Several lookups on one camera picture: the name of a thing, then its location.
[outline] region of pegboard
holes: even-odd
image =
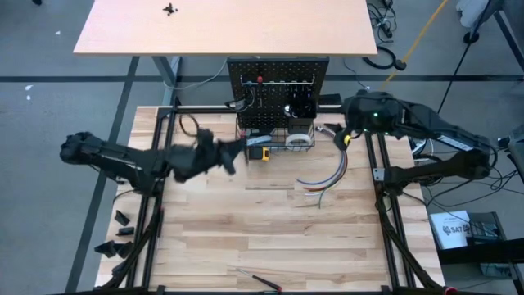
[[[287,128],[284,106],[296,99],[318,103],[329,58],[228,59],[229,77],[235,102],[251,104],[237,113],[240,128]],[[263,84],[257,79],[262,77]]]

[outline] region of wire basket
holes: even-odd
[[[307,152],[310,148],[314,147],[314,125],[312,120],[308,121],[311,123],[307,124],[306,122],[302,122],[302,124],[293,124],[292,129],[243,129],[240,128],[237,118],[235,138],[239,139],[241,137],[246,137],[248,140],[248,147],[264,147],[268,148],[271,152]],[[303,135],[307,135],[309,140],[300,140],[300,137],[305,138]],[[261,138],[263,136],[270,136],[270,141],[264,140],[261,143],[250,144],[250,139],[254,140],[255,138]],[[293,140],[291,144],[286,144],[286,140],[290,136],[294,136],[298,139]]]

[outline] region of wooden tabletop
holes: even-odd
[[[95,0],[78,54],[377,54],[365,0]]]
[[[151,146],[157,109],[138,108],[129,140],[131,147]],[[235,115],[195,117],[217,138],[234,138]],[[343,118],[339,115],[322,114],[315,124],[340,121]],[[177,123],[174,141],[190,144],[192,140],[179,132]],[[413,166],[407,140],[388,137],[386,143],[393,166]],[[376,154],[381,162],[380,153]],[[214,168],[208,175],[185,184],[168,179],[151,287],[163,284],[168,290],[193,291],[267,289],[236,271],[237,267],[287,291],[377,291],[381,285],[390,284],[363,139],[351,143],[348,157],[344,179],[324,195],[321,209],[317,207],[318,197],[306,197],[296,179],[319,181],[337,169],[340,152],[323,134],[316,134],[315,146],[308,152],[274,153],[269,161],[251,161],[249,166],[239,156],[234,176],[228,176],[224,168]],[[119,193],[128,189],[120,186]],[[422,197],[417,185],[408,186],[406,192]],[[407,197],[400,197],[399,202],[409,249],[430,276],[444,284],[426,208]],[[139,203],[138,195],[126,194],[116,201],[114,210],[122,211],[134,226]],[[107,240],[131,241],[115,236],[119,227],[111,220]],[[404,282],[398,253],[396,258]],[[105,283],[111,269],[120,262],[117,256],[103,256],[97,285]]]

